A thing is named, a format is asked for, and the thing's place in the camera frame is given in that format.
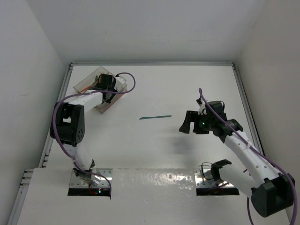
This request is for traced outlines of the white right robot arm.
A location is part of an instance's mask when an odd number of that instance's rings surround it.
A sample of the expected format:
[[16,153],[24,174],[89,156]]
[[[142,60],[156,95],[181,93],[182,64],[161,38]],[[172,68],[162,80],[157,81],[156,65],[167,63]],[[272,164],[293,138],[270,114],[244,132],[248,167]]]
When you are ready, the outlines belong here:
[[202,177],[212,186],[224,181],[234,185],[264,218],[291,207],[294,203],[293,177],[284,175],[260,156],[240,123],[235,119],[229,120],[224,110],[222,101],[211,101],[202,111],[187,111],[179,131],[197,135],[213,133],[234,152],[246,171],[241,172],[231,161],[222,159],[212,163]]

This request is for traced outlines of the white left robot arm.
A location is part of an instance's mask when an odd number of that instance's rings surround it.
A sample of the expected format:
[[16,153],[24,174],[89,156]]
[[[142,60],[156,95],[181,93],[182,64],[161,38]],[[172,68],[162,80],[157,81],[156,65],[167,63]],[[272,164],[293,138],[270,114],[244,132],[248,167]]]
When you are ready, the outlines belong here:
[[83,182],[94,185],[95,162],[82,143],[85,135],[85,113],[104,103],[110,103],[115,93],[116,79],[100,74],[83,93],[73,94],[56,103],[50,136],[56,139],[63,152],[74,163],[74,173]]

